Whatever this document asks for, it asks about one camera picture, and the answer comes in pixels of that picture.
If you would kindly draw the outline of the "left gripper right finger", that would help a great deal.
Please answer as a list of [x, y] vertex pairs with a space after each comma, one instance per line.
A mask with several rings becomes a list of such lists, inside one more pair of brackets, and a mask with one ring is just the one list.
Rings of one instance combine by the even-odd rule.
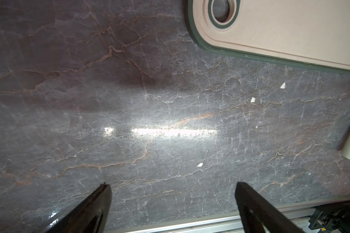
[[265, 198], [245, 182], [238, 182], [235, 199], [246, 233], [302, 233], [299, 227], [287, 219]]

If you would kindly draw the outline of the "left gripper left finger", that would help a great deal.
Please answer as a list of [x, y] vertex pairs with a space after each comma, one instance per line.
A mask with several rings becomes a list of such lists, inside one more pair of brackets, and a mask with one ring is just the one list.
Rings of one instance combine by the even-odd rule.
[[103, 183], [62, 218], [56, 218], [46, 233], [102, 233], [112, 202], [110, 185]]

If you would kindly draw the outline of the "beige cutting board green rim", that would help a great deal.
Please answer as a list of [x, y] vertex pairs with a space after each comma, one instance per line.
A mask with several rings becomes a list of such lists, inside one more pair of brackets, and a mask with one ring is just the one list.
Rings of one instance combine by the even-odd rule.
[[214, 1], [187, 1], [195, 43], [230, 56], [350, 72], [350, 1], [229, 1], [216, 19]]

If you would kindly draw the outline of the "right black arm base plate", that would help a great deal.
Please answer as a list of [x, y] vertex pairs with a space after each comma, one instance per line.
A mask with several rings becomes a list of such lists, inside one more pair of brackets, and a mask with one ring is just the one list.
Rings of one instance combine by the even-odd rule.
[[318, 230], [320, 233], [336, 230], [350, 233], [350, 201], [316, 207], [309, 220], [309, 229]]

